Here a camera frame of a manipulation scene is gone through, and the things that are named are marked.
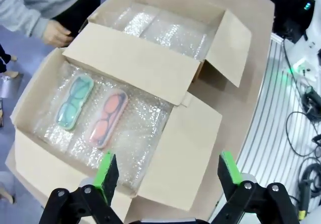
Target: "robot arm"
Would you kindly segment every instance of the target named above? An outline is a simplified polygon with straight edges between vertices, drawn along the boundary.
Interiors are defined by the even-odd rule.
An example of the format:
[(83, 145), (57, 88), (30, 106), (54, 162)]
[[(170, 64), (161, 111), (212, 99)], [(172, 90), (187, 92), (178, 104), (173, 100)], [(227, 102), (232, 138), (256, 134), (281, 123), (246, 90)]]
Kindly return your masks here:
[[(262, 224), (299, 224), (288, 193), (282, 184), (272, 183), (263, 188), (251, 181), (242, 181), (239, 172), (236, 171), (235, 163), (225, 158), (225, 154), (220, 155), (218, 176), (228, 201), (211, 224), (237, 224), (246, 212), (256, 213)], [(77, 224), (85, 216), (92, 216), (98, 224), (123, 224), (110, 206), (117, 175), (116, 157), (113, 156), (101, 183), (102, 188), (98, 188), (97, 185), (85, 185), (72, 193), (67, 189), (55, 189), (48, 199), (39, 224)], [(146, 219), (131, 224), (140, 223), (209, 224), (207, 221), (195, 218)]]

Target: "cable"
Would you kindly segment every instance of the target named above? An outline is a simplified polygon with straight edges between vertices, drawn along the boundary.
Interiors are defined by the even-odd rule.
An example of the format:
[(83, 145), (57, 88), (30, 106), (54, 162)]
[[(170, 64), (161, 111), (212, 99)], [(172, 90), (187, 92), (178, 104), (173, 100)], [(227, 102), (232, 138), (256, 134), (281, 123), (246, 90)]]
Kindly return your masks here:
[(297, 80), (296, 80), (295, 77), (294, 77), (294, 74), (293, 74), (293, 71), (292, 71), (292, 68), (291, 68), (291, 64), (290, 64), (289, 58), (288, 58), (287, 53), (286, 53), (284, 41), (285, 41), (285, 39), (284, 39), (284, 40), (282, 41), (282, 43), (281, 43), (282, 46), (283, 46), (284, 57), (285, 57), (285, 59), (286, 59), (287, 66), (289, 67), (290, 72), (291, 72), (291, 75), (292, 75), (292, 78), (293, 78), (293, 80), (294, 80), (296, 90), (297, 90), (297, 92), (299, 93), (300, 97), (302, 97), (301, 92), (300, 92), (300, 90), (299, 90), (299, 88), (298, 88), (298, 86), (297, 86)]
[[(292, 145), (292, 143), (291, 143), (291, 141), (290, 141), (289, 132), (288, 132), (288, 129), (287, 129), (287, 123), (288, 123), (290, 117), (291, 117), (293, 114), (302, 114), (302, 115), (304, 115), (304, 116), (307, 117), (307, 115), (306, 115), (305, 113), (299, 112), (299, 111), (293, 111), (293, 112), (291, 112), (291, 113), (287, 116), (287, 119), (286, 119), (286, 122), (285, 122), (285, 133), (286, 133), (286, 138), (287, 138), (287, 141), (288, 141), (289, 144), (290, 144), (291, 149), (293, 150), (293, 152), (294, 152), (296, 155), (298, 155), (298, 156), (300, 156), (300, 157), (307, 157), (307, 156), (309, 156), (310, 154), (312, 154), (313, 152), (314, 152), (314, 154), (316, 155), (316, 149), (317, 149), (318, 147), (321, 147), (321, 144), (318, 143), (318, 142), (314, 142), (314, 143), (317, 144), (317, 147), (316, 147), (315, 149), (313, 149), (310, 153), (305, 154), (305, 155), (298, 153), (298, 152), (294, 149), (294, 147), (293, 147), (293, 145)], [(314, 128), (314, 130), (315, 130), (315, 132), (316, 132), (316, 134), (317, 134), (317, 129), (316, 129), (315, 125), (314, 125), (312, 122), (310, 122), (310, 123), (312, 124), (312, 126), (313, 126), (313, 128)]]
[[(286, 59), (286, 63), (287, 63), (287, 65), (288, 65), (289, 69), (290, 69), (290, 72), (291, 72), (293, 81), (294, 81), (294, 83), (295, 83), (296, 90), (297, 90), (297, 92), (298, 92), (298, 94), (299, 94), (299, 96), (300, 96), (300, 99), (301, 99), (302, 109), (305, 109), (305, 111), (306, 111), (307, 109), (310, 109), (310, 106), (303, 101), (302, 94), (301, 94), (301, 92), (300, 92), (300, 89), (298, 88), (297, 80), (296, 80), (296, 78), (294, 77), (294, 74), (293, 74), (293, 71), (292, 71), (292, 68), (291, 68), (291, 64), (290, 64), (289, 58), (288, 58), (288, 56), (287, 56), (287, 52), (286, 52), (285, 45), (284, 45), (284, 40), (282, 41), (282, 46), (283, 46), (284, 57), (285, 57), (285, 59)], [(307, 84), (310, 86), (310, 84), (309, 84), (309, 82), (308, 82), (308, 80), (307, 80), (307, 78), (306, 78), (306, 76), (305, 76), (305, 72), (303, 72), (303, 76), (304, 76)], [(316, 121), (320, 121), (321, 115), (318, 115), (318, 114), (315, 115), (314, 113), (311, 113), (311, 112), (309, 112), (309, 111), (306, 111), (306, 112), (307, 112), (310, 116), (313, 116), (313, 118), (314, 118)], [(290, 117), (291, 117), (293, 114), (302, 114), (302, 115), (304, 115), (304, 116), (310, 121), (310, 123), (312, 124), (313, 129), (314, 129), (314, 131), (316, 132), (316, 135), (318, 135), (318, 132), (317, 132), (317, 129), (316, 129), (314, 123), (313, 123), (313, 122), (311, 121), (311, 119), (307, 116), (307, 114), (305, 114), (305, 113), (303, 113), (303, 112), (293, 111), (293, 112), (291, 112), (291, 113), (288, 115), (288, 117), (287, 117), (287, 119), (286, 119), (286, 122), (285, 122), (286, 138), (287, 138), (287, 141), (288, 141), (289, 144), (290, 144), (290, 147), (291, 147), (292, 151), (293, 151), (296, 155), (298, 155), (298, 156), (300, 156), (300, 157), (307, 157), (307, 156), (309, 156), (310, 154), (314, 153), (314, 156), (315, 156), (315, 157), (307, 157), (307, 158), (305, 158), (305, 159), (302, 161), (302, 163), (300, 164), (300, 167), (299, 167), (299, 170), (298, 170), (298, 180), (297, 180), (297, 182), (298, 182), (298, 186), (299, 186), (299, 189), (300, 189), (300, 186), (301, 186), (301, 184), (302, 184), (304, 181), (310, 181), (310, 182), (312, 183), (312, 186), (313, 186), (313, 188), (311, 188), (311, 196), (310, 196), (310, 198), (315, 198), (315, 197), (318, 197), (318, 196), (321, 195), (321, 162), (320, 162), (320, 160), (319, 160), (319, 158), (321, 157), (321, 154), (320, 154), (320, 156), (318, 156), (318, 154), (317, 154), (317, 151), (318, 151), (318, 150), (319, 150), (319, 152), (321, 153), (321, 151), (320, 151), (320, 149), (321, 149), (321, 143), (318, 142), (318, 140), (316, 140), (316, 139), (317, 139), (316, 137), (314, 137), (314, 138), (312, 139), (312, 141), (316, 144), (316, 148), (315, 148), (314, 150), (312, 150), (310, 153), (305, 154), (305, 155), (303, 155), (303, 154), (301, 154), (301, 153), (298, 153), (298, 152), (294, 149), (294, 147), (293, 147), (293, 145), (292, 145), (292, 143), (291, 143), (291, 141), (290, 141), (289, 133), (288, 133), (288, 129), (287, 129), (288, 120), (290, 119)], [(299, 177), (300, 177), (300, 173), (301, 173), (301, 171), (302, 171), (303, 164), (304, 164), (307, 160), (310, 160), (310, 159), (315, 160), (316, 163), (310, 164), (309, 166), (306, 167), (306, 169), (304, 170), (304, 172), (303, 172), (303, 174), (302, 174), (302, 178), (301, 178), (301, 180), (300, 180)], [(311, 176), (311, 174), (312, 174), (313, 172), (316, 173), (316, 176), (315, 176), (314, 179), (310, 179), (310, 176)], [(290, 196), (290, 198), (294, 199), (294, 200), (297, 202), (297, 205), (300, 205), (300, 201), (299, 201), (297, 198), (295, 198), (294, 196)]]
[[(293, 78), (293, 80), (294, 80), (295, 88), (296, 88), (296, 90), (297, 90), (297, 92), (298, 92), (298, 94), (299, 94), (299, 96), (300, 96), (301, 104), (302, 104), (302, 109), (303, 109), (304, 111), (306, 111), (307, 114), (309, 114), (310, 116), (313, 117), (313, 119), (312, 119), (313, 121), (319, 122), (319, 121), (321, 121), (321, 115), (320, 115), (320, 114), (317, 114), (317, 113), (314, 114), (312, 111), (309, 110), (309, 109), (310, 109), (310, 105), (305, 102), (305, 101), (307, 101), (307, 100), (306, 100), (305, 98), (303, 98), (303, 97), (304, 97), (304, 94), (301, 94), (301, 91), (300, 91), (300, 89), (299, 89), (299, 87), (298, 87), (298, 85), (297, 85), (297, 79), (294, 77), (294, 73), (293, 73), (293, 71), (292, 71), (292, 67), (291, 67), (291, 64), (290, 64), (290, 60), (289, 60), (288, 55), (287, 55), (287, 52), (286, 52), (286, 48), (285, 48), (284, 41), (285, 41), (285, 39), (282, 41), (281, 45), (282, 45), (282, 47), (283, 47), (283, 52), (284, 52), (285, 61), (286, 61), (287, 66), (288, 66), (288, 68), (289, 68), (289, 70), (290, 70), (290, 72), (291, 72), (292, 78)], [(308, 84), (308, 86), (311, 86), (311, 85), (309, 84), (306, 76), (305, 76), (305, 70), (303, 70), (303, 76), (304, 76), (305, 81), (306, 81), (306, 83)]]

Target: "shoe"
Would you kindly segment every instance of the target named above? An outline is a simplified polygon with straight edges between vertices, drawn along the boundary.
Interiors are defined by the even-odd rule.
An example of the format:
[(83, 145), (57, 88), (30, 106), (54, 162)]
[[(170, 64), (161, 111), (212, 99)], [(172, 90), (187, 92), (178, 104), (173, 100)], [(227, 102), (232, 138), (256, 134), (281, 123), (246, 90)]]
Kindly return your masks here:
[(4, 75), (11, 78), (16, 78), (19, 75), (19, 72), (7, 71), (4, 72)]
[(16, 62), (16, 61), (18, 60), (18, 57), (14, 56), (14, 55), (11, 55), (11, 60), (12, 60), (13, 62)]
[(15, 202), (15, 199), (12, 195), (10, 195), (4, 188), (0, 187), (0, 198), (4, 197), (9, 201), (10, 204)]

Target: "cardboard box flap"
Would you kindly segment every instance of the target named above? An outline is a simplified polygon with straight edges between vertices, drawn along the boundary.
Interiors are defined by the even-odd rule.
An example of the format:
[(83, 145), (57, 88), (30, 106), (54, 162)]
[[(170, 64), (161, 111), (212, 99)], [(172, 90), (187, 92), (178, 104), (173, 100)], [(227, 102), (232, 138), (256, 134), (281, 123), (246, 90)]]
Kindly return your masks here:
[(222, 118), (198, 98), (189, 93), (187, 97), (188, 106), (174, 106), (138, 191), (139, 196), (183, 210), (192, 207)]
[(179, 105), (199, 61), (144, 39), (89, 23), (64, 52), (72, 59)]
[(206, 56), (206, 60), (237, 87), (240, 86), (251, 37), (251, 31), (226, 10)]
[(25, 110), (25, 108), (23, 108), (23, 106), (28, 106), (31, 101), (38, 101), (38, 100), (41, 101), (42, 100), (42, 98), (43, 98), (42, 94), (35, 94), (32, 98), (28, 97), (28, 95), (30, 95), (30, 91), (32, 91), (32, 89), (35, 85), (37, 85), (39, 87), (39, 89), (37, 89), (38, 92), (45, 92), (46, 91), (45, 89), (47, 86), (45, 84), (41, 84), (41, 82), (44, 79), (39, 76), (42, 75), (44, 71), (53, 72), (52, 68), (48, 69), (48, 67), (47, 67), (47, 65), (48, 65), (47, 63), (49, 61), (64, 61), (64, 57), (62, 56), (63, 51), (64, 51), (64, 49), (56, 48), (52, 52), (50, 52), (46, 56), (46, 58), (42, 61), (42, 63), (38, 67), (35, 74), (33, 74), (33, 77), (28, 82), (28, 85), (26, 86), (24, 92), (20, 96), (19, 101), (17, 102), (17, 104), (14, 108), (14, 111), (12, 112), (12, 114), (10, 116), (11, 121), (15, 126), (17, 125), (17, 122), (18, 122), (17, 116), (20, 115), (21, 111), (23, 112), (22, 116), (24, 116), (24, 119), (29, 119), (29, 121), (30, 121), (30, 119), (34, 117), (34, 116), (28, 116), (29, 113), (28, 113), (28, 111), (26, 112), (26, 110)]
[[(12, 145), (7, 159), (6, 166), (13, 173), (15, 178), (27, 189), (28, 192), (38, 201), (42, 206), (45, 206), (48, 201), (48, 197), (36, 189), (31, 183), (29, 183), (16, 169), (16, 157), (15, 157), (15, 144)], [(84, 217), (80, 220), (79, 224), (94, 224), (96, 223), (91, 216)]]
[[(66, 188), (72, 192), (78, 188), (82, 180), (88, 178), (87, 175), (35, 144), (19, 129), (16, 129), (15, 145), (17, 171), (47, 198), (56, 188)], [(115, 191), (111, 207), (123, 221), (131, 201), (130, 196)]]

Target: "orange eyeglasses case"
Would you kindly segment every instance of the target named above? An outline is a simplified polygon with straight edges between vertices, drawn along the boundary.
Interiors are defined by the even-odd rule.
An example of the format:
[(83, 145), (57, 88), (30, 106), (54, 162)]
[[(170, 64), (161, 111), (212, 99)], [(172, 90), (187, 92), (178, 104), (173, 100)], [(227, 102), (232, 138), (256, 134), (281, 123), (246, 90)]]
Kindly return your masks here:
[(110, 92), (89, 136), (93, 146), (102, 149), (107, 145), (127, 104), (128, 96), (123, 90), (113, 89)]

